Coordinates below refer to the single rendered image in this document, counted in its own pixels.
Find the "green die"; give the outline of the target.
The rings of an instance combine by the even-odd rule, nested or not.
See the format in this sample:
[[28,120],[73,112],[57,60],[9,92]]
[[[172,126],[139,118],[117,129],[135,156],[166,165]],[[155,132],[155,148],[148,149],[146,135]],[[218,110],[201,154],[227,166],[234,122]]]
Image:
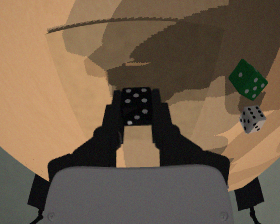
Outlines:
[[247,61],[241,59],[228,77],[239,94],[254,101],[268,81]]

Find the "white die with black pips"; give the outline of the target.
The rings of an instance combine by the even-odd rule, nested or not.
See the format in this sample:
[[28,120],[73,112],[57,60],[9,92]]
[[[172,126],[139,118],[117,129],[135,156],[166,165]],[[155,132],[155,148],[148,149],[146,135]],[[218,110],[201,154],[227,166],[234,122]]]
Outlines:
[[266,117],[258,105],[244,107],[239,121],[246,134],[260,131]]

